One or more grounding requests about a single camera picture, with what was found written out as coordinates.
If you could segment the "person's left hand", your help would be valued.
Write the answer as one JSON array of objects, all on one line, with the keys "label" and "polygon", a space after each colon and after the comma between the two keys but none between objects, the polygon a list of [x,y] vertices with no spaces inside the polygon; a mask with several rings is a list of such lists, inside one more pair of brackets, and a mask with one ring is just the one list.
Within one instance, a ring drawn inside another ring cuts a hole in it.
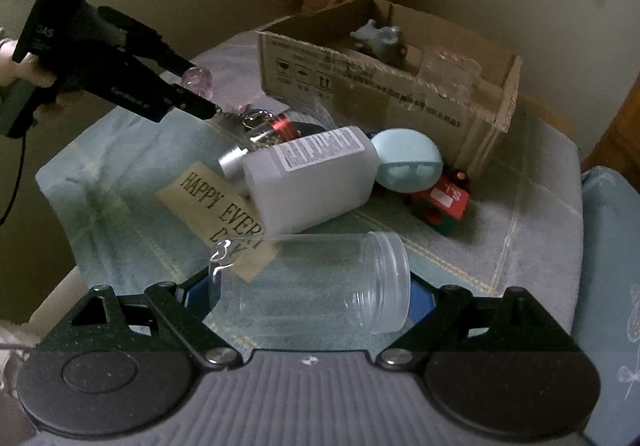
[{"label": "person's left hand", "polygon": [[[1,40],[1,101],[9,98],[12,86],[18,80],[25,80],[40,86],[50,88],[54,84],[55,76],[41,69],[38,58],[28,53],[21,62],[12,59],[17,42],[14,39]],[[70,105],[76,104],[84,97],[83,91],[58,94],[53,104],[41,105],[37,108],[35,117],[38,121],[52,119]]]}]

